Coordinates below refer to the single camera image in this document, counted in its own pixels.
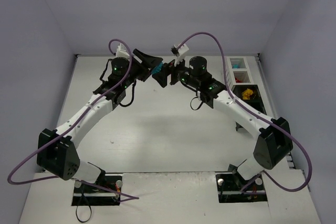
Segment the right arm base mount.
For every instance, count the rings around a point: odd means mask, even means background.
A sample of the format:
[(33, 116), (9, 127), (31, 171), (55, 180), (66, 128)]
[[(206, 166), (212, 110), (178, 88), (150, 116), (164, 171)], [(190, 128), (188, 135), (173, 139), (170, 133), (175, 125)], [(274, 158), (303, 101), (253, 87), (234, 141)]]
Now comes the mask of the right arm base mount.
[(231, 172), (216, 173), (218, 201), (221, 204), (267, 202), (264, 181), (260, 175), (249, 182)]

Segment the large yellow lego brick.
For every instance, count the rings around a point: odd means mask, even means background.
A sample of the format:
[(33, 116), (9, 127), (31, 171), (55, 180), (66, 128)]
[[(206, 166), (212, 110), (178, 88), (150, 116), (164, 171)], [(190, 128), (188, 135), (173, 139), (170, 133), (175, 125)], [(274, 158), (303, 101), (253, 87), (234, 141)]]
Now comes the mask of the large yellow lego brick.
[(249, 88), (243, 91), (241, 94), (243, 100), (251, 100), (255, 97), (254, 91)]

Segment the blue red yellow lego stack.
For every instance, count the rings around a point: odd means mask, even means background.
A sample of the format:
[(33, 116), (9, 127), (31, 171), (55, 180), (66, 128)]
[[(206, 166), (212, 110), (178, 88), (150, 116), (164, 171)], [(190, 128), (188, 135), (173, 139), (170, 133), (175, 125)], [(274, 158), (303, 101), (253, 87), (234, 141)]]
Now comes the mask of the blue red yellow lego stack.
[(160, 62), (159, 65), (154, 67), (154, 69), (151, 71), (151, 74), (159, 73), (162, 70), (162, 67), (163, 67), (163, 62)]

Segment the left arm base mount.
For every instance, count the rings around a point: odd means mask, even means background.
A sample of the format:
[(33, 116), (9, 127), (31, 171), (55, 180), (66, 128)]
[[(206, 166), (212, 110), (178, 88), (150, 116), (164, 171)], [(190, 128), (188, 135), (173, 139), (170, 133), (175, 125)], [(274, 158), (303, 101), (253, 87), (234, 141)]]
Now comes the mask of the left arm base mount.
[[(108, 174), (107, 184), (102, 185), (113, 191), (121, 191), (123, 184), (122, 175)], [(72, 206), (119, 206), (121, 196), (97, 187), (89, 186), (75, 181)]]

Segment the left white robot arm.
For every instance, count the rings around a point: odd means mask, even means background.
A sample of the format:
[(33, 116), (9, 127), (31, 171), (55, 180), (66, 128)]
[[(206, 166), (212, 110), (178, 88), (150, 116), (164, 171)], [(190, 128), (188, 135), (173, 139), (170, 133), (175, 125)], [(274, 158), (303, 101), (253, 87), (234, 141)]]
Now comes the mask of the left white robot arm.
[(106, 80), (101, 79), (101, 85), (94, 90), (90, 100), (66, 123), (40, 133), (38, 147), (41, 151), (37, 154), (37, 165), (63, 180), (102, 184), (104, 170), (80, 160), (77, 148), (89, 131), (121, 103), (126, 89), (136, 81), (145, 81), (162, 61), (160, 57), (137, 49), (132, 57), (109, 59), (106, 66), (111, 67), (111, 74)]

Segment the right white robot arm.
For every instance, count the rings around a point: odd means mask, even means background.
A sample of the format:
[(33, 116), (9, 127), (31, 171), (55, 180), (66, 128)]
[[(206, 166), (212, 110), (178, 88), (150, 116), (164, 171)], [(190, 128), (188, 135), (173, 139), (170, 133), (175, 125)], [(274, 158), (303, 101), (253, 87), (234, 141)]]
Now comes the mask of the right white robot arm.
[(240, 98), (231, 98), (226, 86), (207, 71), (204, 57), (193, 57), (188, 67), (183, 61), (164, 63), (152, 77), (163, 88), (180, 82), (204, 104), (224, 113), (251, 134), (256, 140), (253, 154), (234, 169), (244, 180), (273, 169), (293, 149), (292, 140), (282, 132), (289, 131), (288, 122), (284, 118), (275, 120)]

